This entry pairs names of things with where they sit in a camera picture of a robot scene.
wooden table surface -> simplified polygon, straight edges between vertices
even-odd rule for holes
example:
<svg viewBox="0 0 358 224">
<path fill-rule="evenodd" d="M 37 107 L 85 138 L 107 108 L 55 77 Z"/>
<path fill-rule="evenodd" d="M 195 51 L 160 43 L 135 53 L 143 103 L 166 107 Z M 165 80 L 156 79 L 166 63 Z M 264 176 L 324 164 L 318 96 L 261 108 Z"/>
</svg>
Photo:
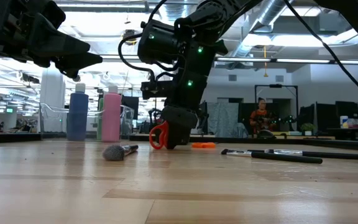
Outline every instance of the wooden table surface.
<svg viewBox="0 0 358 224">
<path fill-rule="evenodd" d="M 109 144 L 98 142 L 0 144 L 0 223 L 358 224 L 358 161 L 317 165 L 220 155 L 226 147 L 273 145 L 153 151 L 139 144 L 124 162 L 104 161 Z"/>
</svg>

ductwork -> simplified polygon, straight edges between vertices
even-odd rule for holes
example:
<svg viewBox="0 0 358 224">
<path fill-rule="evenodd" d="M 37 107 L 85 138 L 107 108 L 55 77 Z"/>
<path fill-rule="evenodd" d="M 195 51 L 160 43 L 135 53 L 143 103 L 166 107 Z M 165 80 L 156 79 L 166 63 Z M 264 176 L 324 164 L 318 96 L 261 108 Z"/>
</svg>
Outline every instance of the ductwork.
<svg viewBox="0 0 358 224">
<path fill-rule="evenodd" d="M 178 18 L 190 15 L 193 5 L 164 4 L 160 8 L 160 14 L 165 21 L 175 21 Z"/>
<path fill-rule="evenodd" d="M 258 22 L 264 26 L 273 25 L 286 8 L 287 5 L 283 0 L 265 0 L 260 8 Z"/>
<path fill-rule="evenodd" d="M 267 31 L 272 31 L 273 23 L 281 15 L 281 13 L 287 8 L 287 5 L 283 0 L 264 0 L 259 11 L 259 16 L 251 17 L 247 16 L 245 24 L 243 26 L 243 38 L 242 43 L 232 52 L 230 57 L 245 57 L 254 47 L 253 45 L 247 45 L 246 37 L 248 33 L 254 29 L 264 29 L 267 27 Z M 227 69 L 232 70 L 238 66 L 238 63 L 229 63 Z"/>
</svg>

person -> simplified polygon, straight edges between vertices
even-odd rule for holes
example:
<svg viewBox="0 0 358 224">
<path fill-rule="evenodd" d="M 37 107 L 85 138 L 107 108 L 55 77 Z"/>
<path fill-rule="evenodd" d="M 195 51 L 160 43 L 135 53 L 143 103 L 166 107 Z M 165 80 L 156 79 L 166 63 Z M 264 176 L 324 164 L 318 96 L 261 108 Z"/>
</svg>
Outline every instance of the person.
<svg viewBox="0 0 358 224">
<path fill-rule="evenodd" d="M 269 118 L 270 113 L 266 110 L 266 101 L 263 98 L 258 99 L 258 109 L 251 113 L 249 122 L 254 128 L 254 134 L 257 134 L 260 130 L 268 129 L 273 131 L 275 124 L 271 124 L 272 118 Z"/>
</svg>

black cable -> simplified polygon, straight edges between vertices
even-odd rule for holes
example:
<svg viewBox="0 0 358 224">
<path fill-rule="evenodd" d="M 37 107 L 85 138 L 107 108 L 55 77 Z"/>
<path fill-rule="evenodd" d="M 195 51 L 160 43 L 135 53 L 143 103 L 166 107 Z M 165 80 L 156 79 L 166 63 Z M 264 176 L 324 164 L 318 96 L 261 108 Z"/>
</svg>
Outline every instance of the black cable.
<svg viewBox="0 0 358 224">
<path fill-rule="evenodd" d="M 168 76 L 168 77 L 172 77 L 174 76 L 174 74 L 171 74 L 169 72 L 163 72 L 160 75 L 157 75 L 157 77 L 155 77 L 155 81 L 158 81 L 161 77 L 163 77 L 164 75 Z"/>
<path fill-rule="evenodd" d="M 127 60 L 124 58 L 124 56 L 123 56 L 123 54 L 122 54 L 122 45 L 123 45 L 125 42 L 127 42 L 128 40 L 142 37 L 142 34 L 143 34 L 143 33 L 140 33 L 140 34 L 136 34 L 136 35 L 132 35 L 132 36 L 123 38 L 123 39 L 120 41 L 119 45 L 118 45 L 118 55 L 119 55 L 119 58 L 122 60 L 122 62 L 124 62 L 124 64 L 126 64 L 128 67 L 133 68 L 133 69 L 135 69 L 135 70 L 139 70 L 139 71 L 149 72 L 149 73 L 150 73 L 150 81 L 151 81 L 151 82 L 154 82 L 154 72 L 153 72 L 153 70 L 151 70 L 151 69 L 149 69 L 149 68 L 142 68 L 142 67 L 136 67 L 136 66 L 134 66 L 134 65 L 131 65 L 129 62 L 127 62 Z"/>
<path fill-rule="evenodd" d="M 164 69 L 167 72 L 173 72 L 173 71 L 178 70 L 178 68 L 179 68 L 178 63 L 176 63 L 172 68 L 167 68 L 167 67 L 163 66 L 160 62 L 155 62 L 155 64 L 158 65 L 160 68 Z"/>
<path fill-rule="evenodd" d="M 320 42 L 323 44 L 323 46 L 325 47 L 325 49 L 327 49 L 327 51 L 333 56 L 335 62 L 339 65 L 339 67 L 342 69 L 342 71 L 352 80 L 352 82 L 354 84 L 356 84 L 356 86 L 358 87 L 358 81 L 352 76 L 352 74 L 350 74 L 349 71 L 347 71 L 347 69 L 345 68 L 345 66 L 342 64 L 342 62 L 340 61 L 340 59 L 336 56 L 336 54 L 333 52 L 333 50 L 326 44 L 324 43 L 324 41 L 321 39 L 321 37 L 319 37 L 314 31 L 313 29 L 302 19 L 301 16 L 299 16 L 299 14 L 295 11 L 295 9 L 292 7 L 292 5 L 290 4 L 290 2 L 288 2 L 288 0 L 284 0 L 285 4 L 288 6 L 288 8 L 291 10 L 291 12 L 295 15 L 295 17 L 306 27 L 306 29 L 308 29 L 308 31 L 310 32 L 310 34 L 315 37 L 316 39 L 320 40 Z"/>
<path fill-rule="evenodd" d="M 315 7 L 318 8 L 321 13 L 323 13 L 323 10 L 321 10 L 320 7 L 318 7 L 318 6 L 312 6 L 309 10 L 307 10 L 307 11 L 303 14 L 303 16 L 306 16 L 306 15 L 308 14 L 308 12 L 310 12 L 310 11 L 311 11 L 312 9 L 314 9 Z"/>
<path fill-rule="evenodd" d="M 167 0 L 161 0 L 153 9 L 152 13 L 150 14 L 149 17 L 149 22 L 153 19 L 153 16 L 155 13 L 157 13 L 157 11 L 160 9 L 160 7 L 166 2 Z"/>
</svg>

plastic bottle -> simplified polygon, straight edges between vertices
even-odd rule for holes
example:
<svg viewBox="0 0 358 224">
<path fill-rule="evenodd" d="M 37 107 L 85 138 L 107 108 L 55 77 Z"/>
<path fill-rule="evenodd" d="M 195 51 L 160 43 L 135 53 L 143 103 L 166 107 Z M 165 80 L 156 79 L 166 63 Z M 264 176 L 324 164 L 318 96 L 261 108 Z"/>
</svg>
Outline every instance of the plastic bottle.
<svg viewBox="0 0 358 224">
<path fill-rule="evenodd" d="M 109 86 L 109 93 L 104 94 L 104 112 L 102 115 L 102 141 L 119 141 L 121 113 L 121 95 L 117 86 Z"/>
<path fill-rule="evenodd" d="M 99 111 L 103 111 L 103 109 L 104 109 L 104 97 L 102 97 L 102 98 L 100 98 L 100 100 L 99 100 L 99 108 L 98 108 L 98 110 Z M 99 117 L 98 117 L 98 132 L 97 132 L 97 137 L 96 137 L 96 139 L 97 140 L 102 140 L 102 115 L 103 114 L 101 114 Z"/>
<path fill-rule="evenodd" d="M 85 94 L 85 84 L 77 83 L 75 93 L 70 95 L 70 109 L 67 117 L 67 139 L 69 141 L 85 140 L 88 103 L 89 96 Z"/>
</svg>

